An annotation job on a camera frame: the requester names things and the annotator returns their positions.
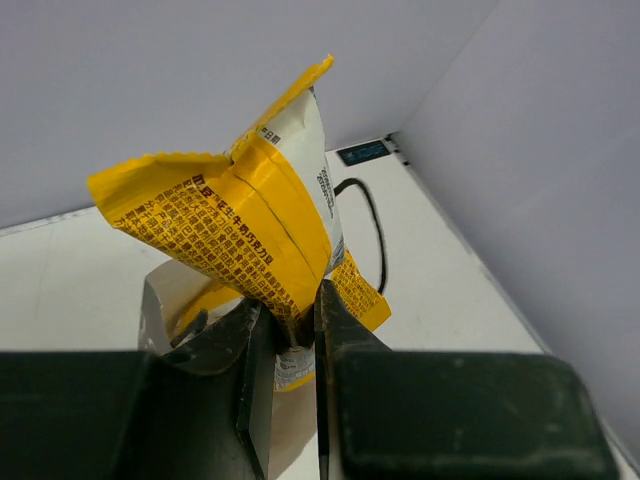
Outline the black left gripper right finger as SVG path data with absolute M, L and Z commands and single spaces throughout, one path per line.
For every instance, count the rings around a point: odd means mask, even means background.
M 393 350 L 330 281 L 314 303 L 324 479 L 616 479 L 589 393 L 544 354 Z

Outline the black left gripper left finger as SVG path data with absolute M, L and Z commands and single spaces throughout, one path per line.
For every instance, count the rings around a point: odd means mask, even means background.
M 241 302 L 178 349 L 5 352 L 5 479 L 264 479 L 274 321 Z

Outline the small yellow snack packet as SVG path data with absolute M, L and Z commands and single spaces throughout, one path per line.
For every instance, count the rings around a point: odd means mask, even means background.
M 390 317 L 344 242 L 314 93 L 332 64 L 327 57 L 310 66 L 221 154 L 147 154 L 88 178 L 111 227 L 166 254 L 169 267 L 208 279 L 144 322 L 143 348 L 175 350 L 240 300 L 256 299 L 287 340 L 275 387 L 291 391 L 314 372 L 303 320 L 323 280 L 367 329 Z

